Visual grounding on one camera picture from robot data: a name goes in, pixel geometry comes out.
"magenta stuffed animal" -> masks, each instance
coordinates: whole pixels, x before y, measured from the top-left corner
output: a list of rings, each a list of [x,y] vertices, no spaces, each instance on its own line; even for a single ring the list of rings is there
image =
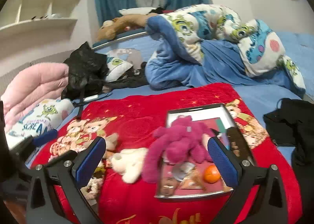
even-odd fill
[[[203,134],[214,136],[203,122],[192,121],[191,116],[178,117],[169,128],[157,128],[153,133],[157,140],[151,144],[144,160],[143,180],[148,183],[158,182],[158,163],[164,152],[171,164],[184,162],[189,156],[196,163],[211,161],[208,151],[202,145]]]

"orange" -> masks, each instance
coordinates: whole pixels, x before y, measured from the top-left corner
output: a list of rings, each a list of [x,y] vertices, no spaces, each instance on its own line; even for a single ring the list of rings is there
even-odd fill
[[[204,171],[204,181],[208,183],[215,183],[220,177],[220,173],[215,165],[210,165]]]

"metal bolt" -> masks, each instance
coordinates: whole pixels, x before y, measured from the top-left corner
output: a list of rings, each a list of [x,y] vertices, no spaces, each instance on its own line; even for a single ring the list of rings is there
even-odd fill
[[[63,163],[63,165],[64,165],[65,167],[69,167],[69,166],[72,165],[72,161],[71,161],[71,160],[67,160],[67,161],[65,161],[65,162]]]
[[[242,161],[243,166],[248,167],[251,163],[248,160],[243,160]]]
[[[278,170],[278,167],[277,167],[275,164],[272,164],[270,167],[271,167],[272,170],[274,170],[274,171]]]
[[[37,171],[41,170],[41,169],[42,169],[42,165],[41,165],[41,164],[37,165],[37,166],[35,167],[35,169],[36,169]]]

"white plush toy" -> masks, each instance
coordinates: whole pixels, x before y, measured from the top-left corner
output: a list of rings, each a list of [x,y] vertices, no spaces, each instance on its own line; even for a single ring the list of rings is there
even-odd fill
[[[141,175],[147,151],[147,148],[139,148],[125,149],[120,153],[115,153],[111,158],[113,170],[122,175],[125,183],[135,183]]]

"brown teddy bear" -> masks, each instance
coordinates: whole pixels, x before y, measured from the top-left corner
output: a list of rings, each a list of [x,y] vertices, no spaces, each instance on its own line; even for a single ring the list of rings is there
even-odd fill
[[[129,31],[130,29],[144,28],[147,19],[158,14],[149,13],[147,15],[124,15],[111,21],[105,21],[103,26],[98,30],[98,41],[102,39],[112,40],[117,34]]]

